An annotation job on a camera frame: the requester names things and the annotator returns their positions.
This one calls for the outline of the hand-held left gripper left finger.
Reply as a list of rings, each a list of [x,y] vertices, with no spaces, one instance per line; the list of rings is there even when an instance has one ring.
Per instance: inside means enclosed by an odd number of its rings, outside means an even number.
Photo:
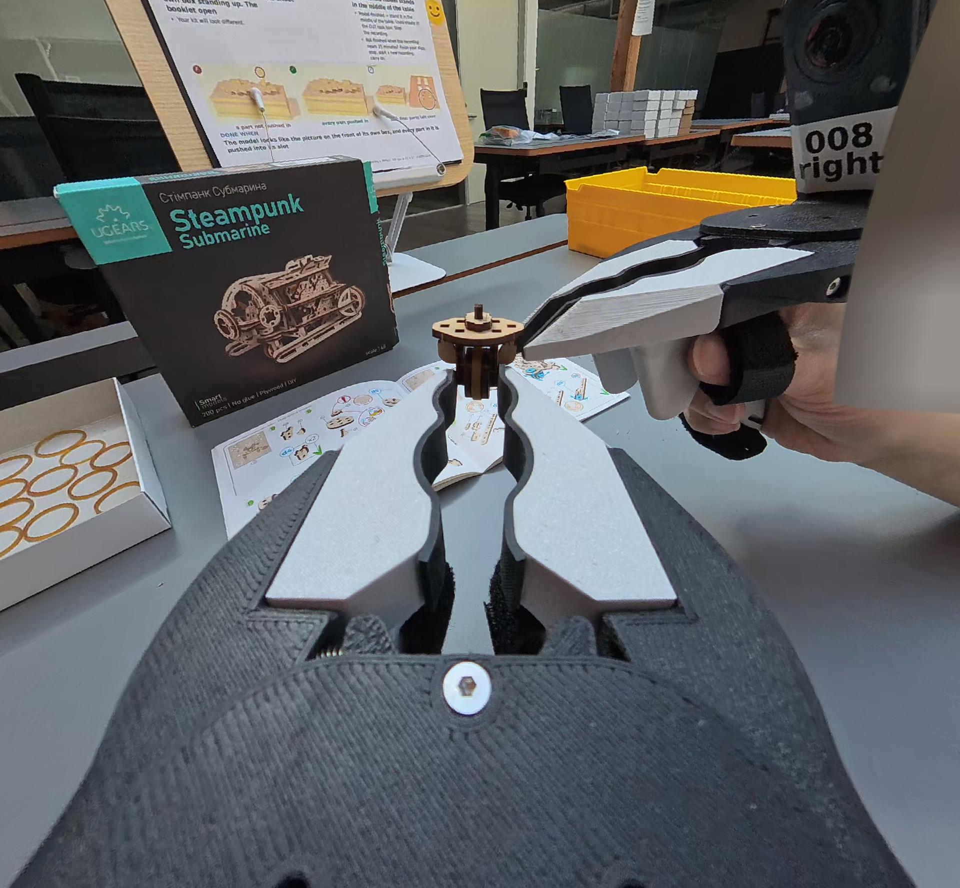
[[[267,602],[378,615],[403,651],[438,654],[453,601],[440,503],[454,373],[441,370],[338,453]]]

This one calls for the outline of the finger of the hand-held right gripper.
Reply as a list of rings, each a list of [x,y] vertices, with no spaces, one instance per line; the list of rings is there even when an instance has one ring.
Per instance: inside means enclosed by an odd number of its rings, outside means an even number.
[[[524,329],[523,356],[597,354],[708,333],[719,323],[723,284],[809,255],[789,247],[726,249],[686,270],[571,297],[551,315],[537,308]]]
[[[712,254],[712,241],[669,240],[611,257],[595,265],[551,294],[538,307],[541,315],[551,315],[573,297],[624,286],[640,277],[686,270]]]

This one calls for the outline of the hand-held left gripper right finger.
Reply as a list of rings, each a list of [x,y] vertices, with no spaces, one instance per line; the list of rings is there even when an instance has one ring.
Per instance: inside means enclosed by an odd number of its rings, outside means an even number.
[[[677,598],[606,443],[503,368],[503,462],[515,478],[490,581],[498,654],[534,654],[570,616],[658,610]]]

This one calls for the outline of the octagonal wooden disc piece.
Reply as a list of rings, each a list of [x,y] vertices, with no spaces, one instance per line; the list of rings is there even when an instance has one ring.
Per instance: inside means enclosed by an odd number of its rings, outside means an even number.
[[[498,318],[486,312],[482,304],[462,318],[447,318],[432,325],[432,334],[439,342],[455,346],[501,346],[514,343],[524,324],[510,318]]]

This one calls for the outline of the wooden wheel assembly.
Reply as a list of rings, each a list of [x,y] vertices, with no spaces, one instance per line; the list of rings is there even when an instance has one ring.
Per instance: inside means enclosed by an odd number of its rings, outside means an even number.
[[[439,341],[438,355],[455,366],[456,381],[465,397],[482,401],[498,384],[501,365],[509,365],[518,353],[515,342],[470,343]]]

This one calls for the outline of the grey desk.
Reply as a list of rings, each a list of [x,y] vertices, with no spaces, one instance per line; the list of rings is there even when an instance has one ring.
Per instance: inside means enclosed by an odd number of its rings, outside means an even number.
[[[136,406],[172,528],[2,612],[1,884],[66,806],[161,621],[225,540],[211,449],[330,390],[433,361],[430,324],[475,302],[526,318],[587,271],[559,218],[416,252],[447,274],[398,298],[392,351],[190,428],[162,377]],[[638,395],[587,425],[630,453],[728,550],[806,667],[860,796],[919,886],[958,886],[958,513],[879,474],[771,443],[751,462],[702,450]]]

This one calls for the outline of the person's right hand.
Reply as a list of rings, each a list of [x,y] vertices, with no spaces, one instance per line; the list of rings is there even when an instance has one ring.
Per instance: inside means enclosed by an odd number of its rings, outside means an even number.
[[[823,461],[871,466],[884,447],[884,413],[834,405],[845,312],[845,304],[805,304],[780,313],[798,357],[789,388],[766,403],[762,430],[781,446]],[[700,382],[729,383],[729,360],[719,332],[696,339],[687,358]],[[738,431],[745,411],[741,405],[717,406],[698,391],[683,414],[694,431],[721,436]]]

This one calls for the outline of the yellow plastic bin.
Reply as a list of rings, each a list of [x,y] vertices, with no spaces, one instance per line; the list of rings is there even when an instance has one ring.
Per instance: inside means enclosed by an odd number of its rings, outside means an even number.
[[[794,180],[645,167],[566,182],[568,246],[597,258],[744,207],[797,197]]]

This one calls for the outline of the illustrated instruction booklet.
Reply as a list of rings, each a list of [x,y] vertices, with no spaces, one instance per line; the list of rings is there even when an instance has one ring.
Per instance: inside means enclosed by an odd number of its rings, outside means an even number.
[[[214,447],[227,537],[237,534],[322,454],[340,449],[447,368],[451,365],[436,361],[396,381],[336,390]],[[629,397],[607,391],[595,374],[563,358],[529,362],[518,357],[511,368],[581,421]],[[496,387],[486,400],[459,393],[455,421],[447,430],[449,461],[434,486],[441,489],[495,467],[502,460],[503,431]]]

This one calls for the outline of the brown edged table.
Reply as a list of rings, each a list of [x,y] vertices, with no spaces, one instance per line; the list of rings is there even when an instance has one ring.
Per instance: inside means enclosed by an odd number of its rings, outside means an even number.
[[[627,163],[649,166],[657,161],[698,154],[720,135],[721,130],[714,127],[652,140],[642,136],[594,140],[573,137],[511,147],[478,140],[474,144],[474,162],[486,166],[486,229],[499,226],[499,185],[504,180],[529,174],[581,176],[588,169],[613,170]]]

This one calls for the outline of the stack of white boxes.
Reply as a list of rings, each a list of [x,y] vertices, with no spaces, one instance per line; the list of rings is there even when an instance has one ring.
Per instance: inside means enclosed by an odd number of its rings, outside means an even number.
[[[615,130],[621,136],[673,138],[690,133],[698,91],[635,90],[598,94],[591,130]]]

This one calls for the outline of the black office chair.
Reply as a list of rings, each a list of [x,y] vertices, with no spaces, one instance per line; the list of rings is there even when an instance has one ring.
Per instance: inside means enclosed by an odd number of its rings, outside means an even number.
[[[67,181],[181,170],[143,87],[15,77]]]
[[[480,89],[479,96],[487,131],[499,126],[530,129],[526,87],[502,91]]]
[[[562,132],[587,136],[594,130],[594,97],[589,85],[562,85],[558,88]]]

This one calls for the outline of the white cardboard tray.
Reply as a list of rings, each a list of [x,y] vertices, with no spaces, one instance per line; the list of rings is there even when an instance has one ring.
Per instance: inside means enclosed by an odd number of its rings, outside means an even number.
[[[160,479],[138,412],[117,380],[104,380],[9,408],[1,414],[1,449],[23,445],[54,425],[119,414],[128,433],[141,495],[88,522],[64,539],[48,539],[11,557],[1,556],[1,607],[62,582],[170,527]]]

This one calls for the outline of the black model kit box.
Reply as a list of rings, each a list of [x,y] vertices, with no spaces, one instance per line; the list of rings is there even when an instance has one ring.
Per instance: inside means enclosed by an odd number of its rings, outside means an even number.
[[[192,426],[399,341],[368,163],[99,179],[54,196]]]

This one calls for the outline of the printed instruction sheet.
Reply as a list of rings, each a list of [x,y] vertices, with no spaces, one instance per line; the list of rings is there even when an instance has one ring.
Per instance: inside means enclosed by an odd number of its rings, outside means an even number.
[[[425,172],[463,153],[426,0],[143,0],[218,167]]]

